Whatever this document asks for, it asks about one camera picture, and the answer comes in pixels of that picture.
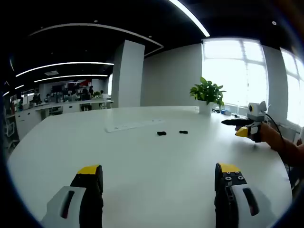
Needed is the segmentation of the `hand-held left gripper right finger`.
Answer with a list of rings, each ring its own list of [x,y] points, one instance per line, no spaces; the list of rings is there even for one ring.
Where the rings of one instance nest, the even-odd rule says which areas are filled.
[[[234,165],[216,164],[214,189],[217,228],[269,228],[277,220],[267,196]]]

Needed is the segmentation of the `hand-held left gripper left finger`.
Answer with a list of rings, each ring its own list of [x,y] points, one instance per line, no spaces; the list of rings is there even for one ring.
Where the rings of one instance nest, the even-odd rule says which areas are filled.
[[[47,203],[41,220],[44,228],[101,228],[103,216],[103,169],[80,169],[69,186],[62,187]]]

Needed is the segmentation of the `person's right hand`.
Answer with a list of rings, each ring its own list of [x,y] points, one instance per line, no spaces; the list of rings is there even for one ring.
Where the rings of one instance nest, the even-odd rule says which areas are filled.
[[[281,135],[268,124],[261,124],[260,135],[261,140],[266,142],[273,150],[281,152],[284,149]]]

